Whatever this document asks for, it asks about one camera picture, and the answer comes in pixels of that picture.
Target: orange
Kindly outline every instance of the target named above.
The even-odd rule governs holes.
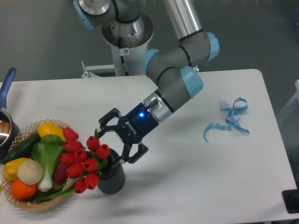
[[[15,199],[25,199],[36,193],[37,184],[27,185],[20,179],[16,179],[11,185],[11,194]]]

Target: woven basket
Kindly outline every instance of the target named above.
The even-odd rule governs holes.
[[[25,129],[22,130],[22,132],[18,134],[18,136],[15,138],[9,150],[12,150],[16,145],[18,145],[21,141],[25,140],[27,137],[37,133],[38,127],[45,122],[56,124],[61,128],[69,127],[68,124],[65,124],[60,120],[47,119],[47,120],[37,121],[36,123],[32,123],[30,126],[27,126]],[[30,201],[30,202],[19,201],[14,199],[13,196],[10,194],[11,185],[13,181],[5,179],[4,177],[1,180],[2,180],[1,183],[2,190],[4,192],[4,195],[6,196],[6,200],[8,200],[9,203],[13,204],[16,208],[20,208],[27,211],[37,211],[37,210],[42,210],[42,209],[52,207],[62,199],[62,197],[57,197],[53,200],[50,200],[48,202],[43,202],[43,203],[37,203],[34,201]],[[72,184],[73,184],[73,179],[68,179],[63,189],[70,187]]]

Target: light blue joint cap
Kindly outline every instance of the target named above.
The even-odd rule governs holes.
[[[151,57],[154,56],[155,53],[160,52],[158,49],[150,49],[148,50],[145,55],[141,59],[141,67],[143,71],[146,73],[146,70],[148,68],[148,64],[150,62]]]
[[[190,66],[181,69],[181,74],[185,82],[185,86],[191,98],[194,98],[204,88],[204,83],[200,76]]]
[[[210,45],[211,45],[211,49],[210,49],[210,56],[208,58],[207,61],[211,60],[212,58],[216,57],[219,54],[219,42],[218,39],[215,37],[215,35],[213,33],[206,33],[207,36],[210,39]]]
[[[85,17],[84,13],[81,11],[80,6],[77,2],[77,0],[73,1],[73,5],[78,13],[78,15],[80,16],[81,21],[83,22],[83,24],[85,25],[85,27],[87,29],[94,29],[94,26],[88,21],[88,19]]]

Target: white sticker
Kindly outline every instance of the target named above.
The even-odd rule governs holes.
[[[121,56],[129,55],[129,48],[122,48],[122,49],[120,49],[120,55]]]

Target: saucepan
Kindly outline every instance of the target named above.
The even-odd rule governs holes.
[[[0,160],[7,155],[12,142],[20,132],[18,126],[6,112],[7,93],[14,79],[15,73],[15,68],[10,68],[8,70],[0,89]]]

